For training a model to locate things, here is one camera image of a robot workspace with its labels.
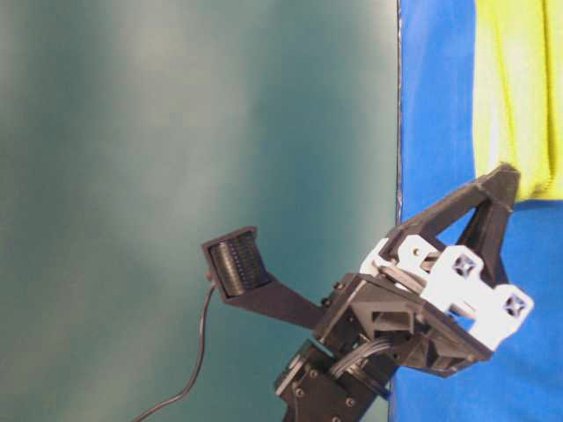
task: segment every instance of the teal wall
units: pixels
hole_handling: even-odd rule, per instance
[[[179,390],[211,237],[258,225],[314,301],[356,270],[394,221],[396,34],[391,0],[0,1],[0,420]],[[215,297],[151,420],[281,420],[307,336]]]

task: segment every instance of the wire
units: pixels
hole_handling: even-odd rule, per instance
[[[330,368],[330,374],[338,379],[352,365],[362,361],[372,354],[381,353],[391,347],[391,342],[387,338],[369,341],[361,346],[357,346],[352,352],[348,353]]]
[[[179,401],[181,398],[185,397],[187,393],[190,392],[190,389],[192,389],[192,387],[194,386],[195,380],[197,380],[197,375],[200,373],[201,370],[201,364],[203,363],[203,355],[205,354],[205,321],[208,315],[208,308],[209,308],[209,302],[211,301],[211,295],[213,294],[214,290],[215,290],[215,284],[212,284],[211,287],[209,288],[207,296],[205,296],[205,301],[203,302],[203,310],[201,311],[201,318],[200,318],[200,350],[198,351],[197,354],[197,361],[195,362],[195,367],[194,370],[192,371],[192,376],[190,376],[190,379],[187,382],[186,387],[184,387],[184,389],[181,390],[180,393],[178,393],[177,395],[167,398],[162,402],[155,404],[150,409],[147,409],[139,416],[137,416],[135,419],[133,419],[131,422],[141,422],[142,420],[145,420],[154,412],[159,411],[163,407]]]

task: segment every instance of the yellow-green cloth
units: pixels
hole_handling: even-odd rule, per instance
[[[519,200],[563,199],[563,0],[475,4],[475,171],[511,163]]]

